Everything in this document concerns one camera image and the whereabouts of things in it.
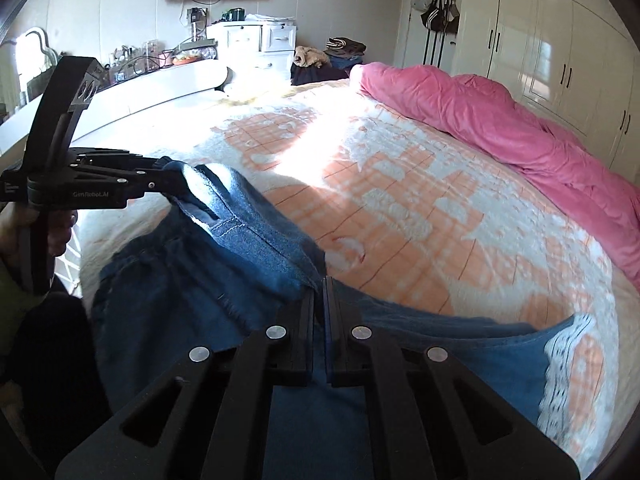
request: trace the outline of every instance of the human hand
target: human hand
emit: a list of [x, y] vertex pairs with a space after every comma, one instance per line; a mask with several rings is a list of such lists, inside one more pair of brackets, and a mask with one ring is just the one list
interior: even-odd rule
[[[4, 263], [17, 269], [20, 267], [18, 233], [38, 218], [39, 212], [24, 204], [10, 202], [0, 212], [0, 257]], [[62, 256], [66, 244], [71, 240], [71, 228], [78, 221], [77, 211], [52, 211], [49, 213], [49, 254]]]

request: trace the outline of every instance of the silver rivet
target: silver rivet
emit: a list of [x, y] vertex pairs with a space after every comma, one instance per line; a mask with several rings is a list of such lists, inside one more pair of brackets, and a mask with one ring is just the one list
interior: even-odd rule
[[441, 363], [447, 360], [449, 354], [444, 348], [440, 348], [439, 346], [434, 346], [433, 348], [429, 348], [427, 351], [427, 357], [432, 361], [436, 361], [437, 363]]
[[287, 335], [287, 329], [280, 325], [273, 325], [267, 329], [269, 339], [282, 339]]
[[371, 329], [368, 326], [357, 326], [351, 330], [351, 335], [356, 339], [369, 339], [371, 337]]
[[209, 358], [210, 352], [208, 348], [204, 346], [196, 346], [191, 352], [189, 352], [189, 359], [194, 363], [201, 363]]

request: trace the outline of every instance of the white lace trim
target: white lace trim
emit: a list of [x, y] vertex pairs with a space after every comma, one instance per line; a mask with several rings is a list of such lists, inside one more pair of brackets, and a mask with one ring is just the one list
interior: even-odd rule
[[568, 394], [574, 351], [582, 336], [594, 324], [593, 317], [575, 314], [574, 323], [558, 332], [545, 345], [549, 366], [546, 369], [545, 394], [540, 401], [538, 428], [563, 449], [566, 449], [570, 434]]

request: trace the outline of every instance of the pink duvet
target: pink duvet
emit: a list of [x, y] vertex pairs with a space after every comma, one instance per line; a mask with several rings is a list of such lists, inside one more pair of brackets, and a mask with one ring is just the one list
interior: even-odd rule
[[593, 235], [640, 290], [640, 189], [589, 155], [573, 133], [476, 75], [372, 63], [353, 68], [351, 85], [522, 174]]

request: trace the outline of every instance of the black bag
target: black bag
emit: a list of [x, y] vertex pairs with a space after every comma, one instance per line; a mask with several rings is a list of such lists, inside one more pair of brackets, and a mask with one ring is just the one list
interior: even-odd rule
[[447, 17], [442, 0], [434, 0], [422, 16], [422, 24], [429, 30], [443, 32], [447, 26]]
[[455, 0], [447, 0], [447, 22], [445, 32], [447, 34], [457, 34], [460, 27], [460, 11]]

